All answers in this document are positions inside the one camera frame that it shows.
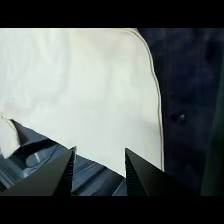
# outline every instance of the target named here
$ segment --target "blue fabric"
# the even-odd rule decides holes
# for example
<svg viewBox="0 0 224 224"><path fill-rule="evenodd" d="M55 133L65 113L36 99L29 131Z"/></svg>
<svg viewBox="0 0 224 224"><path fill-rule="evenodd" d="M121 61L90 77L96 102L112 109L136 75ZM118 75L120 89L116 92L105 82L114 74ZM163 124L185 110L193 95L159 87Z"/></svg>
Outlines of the blue fabric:
<svg viewBox="0 0 224 224"><path fill-rule="evenodd" d="M138 28L161 98L165 171L199 192L210 144L224 46L221 28Z"/></svg>

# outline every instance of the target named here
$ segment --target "black pointed object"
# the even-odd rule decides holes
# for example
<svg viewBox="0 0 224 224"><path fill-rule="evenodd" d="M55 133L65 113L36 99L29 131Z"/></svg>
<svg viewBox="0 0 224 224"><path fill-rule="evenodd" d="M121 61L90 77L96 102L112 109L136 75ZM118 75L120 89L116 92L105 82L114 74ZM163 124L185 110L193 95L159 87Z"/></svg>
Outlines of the black pointed object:
<svg viewBox="0 0 224 224"><path fill-rule="evenodd" d="M128 196L199 196L129 149L125 149Z"/></svg>
<svg viewBox="0 0 224 224"><path fill-rule="evenodd" d="M71 196L74 159L71 149L0 196Z"/></svg>

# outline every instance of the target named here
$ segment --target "dark blue cloth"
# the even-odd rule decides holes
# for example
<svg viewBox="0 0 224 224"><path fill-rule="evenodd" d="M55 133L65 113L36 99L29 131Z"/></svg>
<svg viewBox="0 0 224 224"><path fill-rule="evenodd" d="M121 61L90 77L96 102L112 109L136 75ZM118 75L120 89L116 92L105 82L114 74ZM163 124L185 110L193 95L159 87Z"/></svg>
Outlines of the dark blue cloth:
<svg viewBox="0 0 224 224"><path fill-rule="evenodd" d="M222 71L224 29L138 28L162 98L165 171L199 192Z"/></svg>

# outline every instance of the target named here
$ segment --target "white garment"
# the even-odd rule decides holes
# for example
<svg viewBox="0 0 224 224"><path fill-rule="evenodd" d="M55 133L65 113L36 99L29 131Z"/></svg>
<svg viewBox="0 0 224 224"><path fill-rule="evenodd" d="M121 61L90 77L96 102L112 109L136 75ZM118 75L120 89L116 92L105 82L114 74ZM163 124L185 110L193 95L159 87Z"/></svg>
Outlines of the white garment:
<svg viewBox="0 0 224 224"><path fill-rule="evenodd" d="M0 29L0 77L5 118L123 176L125 147L163 169L159 87L137 32Z"/></svg>

